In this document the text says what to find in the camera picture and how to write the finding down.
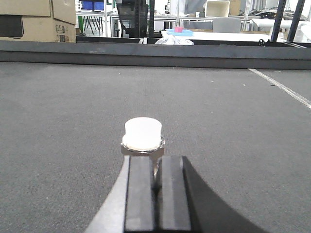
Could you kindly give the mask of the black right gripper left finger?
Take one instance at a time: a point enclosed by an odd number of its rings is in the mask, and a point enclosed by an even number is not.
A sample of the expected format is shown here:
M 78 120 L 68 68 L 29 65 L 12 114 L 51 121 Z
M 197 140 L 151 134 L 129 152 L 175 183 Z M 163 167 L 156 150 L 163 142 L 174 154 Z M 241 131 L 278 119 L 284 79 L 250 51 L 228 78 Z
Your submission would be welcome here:
M 151 233 L 156 229 L 153 169 L 147 156 L 124 156 L 120 173 L 86 233 Z

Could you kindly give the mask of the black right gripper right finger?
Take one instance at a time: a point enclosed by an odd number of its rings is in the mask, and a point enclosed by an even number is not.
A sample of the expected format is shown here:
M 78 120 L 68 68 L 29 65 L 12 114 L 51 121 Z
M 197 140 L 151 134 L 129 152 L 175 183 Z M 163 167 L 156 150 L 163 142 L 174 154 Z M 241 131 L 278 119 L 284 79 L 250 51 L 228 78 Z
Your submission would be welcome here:
M 221 199 L 185 156 L 162 157 L 156 183 L 160 233 L 265 231 Z

